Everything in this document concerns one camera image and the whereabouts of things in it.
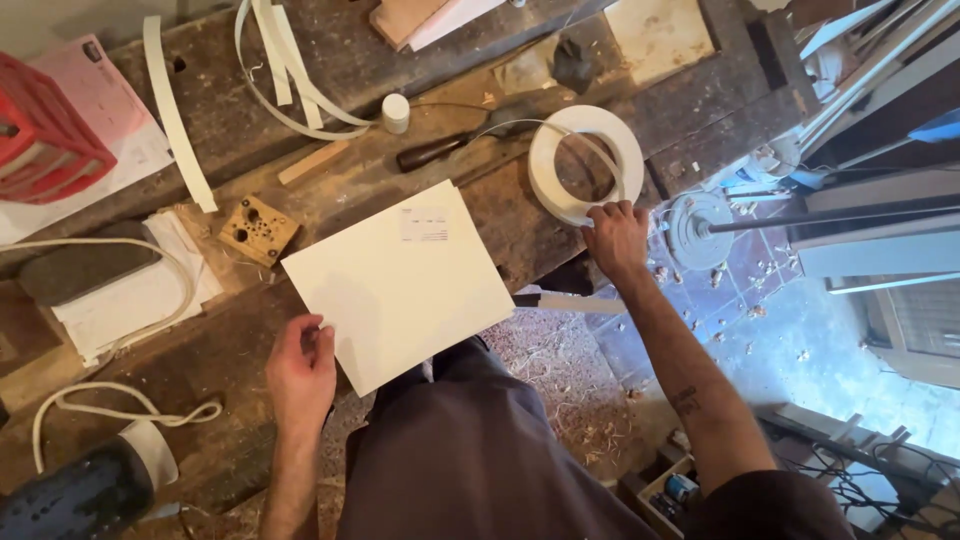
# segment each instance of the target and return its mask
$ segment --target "black handle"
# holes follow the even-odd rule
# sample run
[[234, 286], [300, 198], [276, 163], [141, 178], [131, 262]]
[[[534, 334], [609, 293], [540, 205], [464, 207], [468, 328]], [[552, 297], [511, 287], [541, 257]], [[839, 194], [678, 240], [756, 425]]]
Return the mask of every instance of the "black handle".
[[467, 146], [472, 135], [473, 132], [463, 132], [404, 150], [396, 155], [396, 164], [404, 174], [416, 171], [430, 161], [448, 156], [454, 150]]

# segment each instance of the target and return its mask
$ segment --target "metal bar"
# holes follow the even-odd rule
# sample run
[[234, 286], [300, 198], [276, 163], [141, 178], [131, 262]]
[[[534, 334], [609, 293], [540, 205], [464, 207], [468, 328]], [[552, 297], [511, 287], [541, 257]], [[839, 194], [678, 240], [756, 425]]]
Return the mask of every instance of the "metal bar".
[[957, 279], [960, 279], [960, 272], [951, 272], [947, 274], [933, 274], [931, 276], [923, 276], [922, 278], [910, 278], [906, 280], [893, 280], [890, 282], [868, 283], [865, 285], [831, 287], [827, 289], [827, 292], [830, 294], [850, 294], [852, 292], [864, 292], [869, 290], [901, 287], [904, 285], [916, 285], [919, 283], [945, 282], [948, 280], [957, 280]]
[[894, 215], [924, 214], [948, 210], [960, 210], [960, 195], [937, 197], [934, 200], [917, 199], [914, 201], [898, 201], [896, 203], [884, 203], [882, 205], [870, 205], [850, 209], [823, 210], [806, 213], [804, 215], [755, 219], [753, 221], [743, 221], [725, 225], [710, 225], [708, 230], [711, 233], [732, 233], [735, 231], [752, 231], [754, 229], [767, 229], [770, 227], [812, 225], [814, 223], [829, 223], [833, 221], [848, 221]]

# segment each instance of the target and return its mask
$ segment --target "white tape roll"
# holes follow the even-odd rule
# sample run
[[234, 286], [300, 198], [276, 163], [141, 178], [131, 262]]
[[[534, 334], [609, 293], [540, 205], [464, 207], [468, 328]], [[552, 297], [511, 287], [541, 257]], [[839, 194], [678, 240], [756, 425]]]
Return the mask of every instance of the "white tape roll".
[[645, 176], [643, 152], [634, 133], [623, 120], [608, 110], [577, 105], [550, 116], [547, 124], [600, 137], [610, 147], [621, 173], [613, 191], [603, 201], [588, 203], [570, 195], [560, 183], [554, 166], [557, 148], [564, 134], [549, 125], [541, 126], [530, 146], [530, 184], [540, 203], [550, 213], [570, 225], [593, 225], [593, 220], [587, 218], [587, 211], [591, 208], [623, 200], [636, 202]]

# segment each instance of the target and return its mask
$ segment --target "leg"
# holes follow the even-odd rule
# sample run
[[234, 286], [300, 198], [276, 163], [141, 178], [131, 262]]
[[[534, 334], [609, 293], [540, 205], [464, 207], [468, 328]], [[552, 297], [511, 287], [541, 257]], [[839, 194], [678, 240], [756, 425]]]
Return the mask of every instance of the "leg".
[[490, 377], [512, 377], [500, 356], [474, 335], [433, 357], [433, 379], [466, 382]]
[[396, 379], [381, 386], [376, 391], [376, 398], [373, 399], [373, 408], [367, 413], [367, 422], [370, 424], [376, 422], [397, 398], [410, 388], [423, 382], [429, 382], [423, 374], [423, 366], [416, 365]]

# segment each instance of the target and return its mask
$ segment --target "blue object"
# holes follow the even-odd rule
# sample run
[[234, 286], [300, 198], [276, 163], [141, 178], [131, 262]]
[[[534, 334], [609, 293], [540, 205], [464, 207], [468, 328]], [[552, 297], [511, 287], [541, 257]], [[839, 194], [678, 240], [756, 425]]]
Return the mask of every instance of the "blue object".
[[922, 142], [943, 142], [960, 138], [960, 109], [951, 110], [930, 120], [908, 136]]

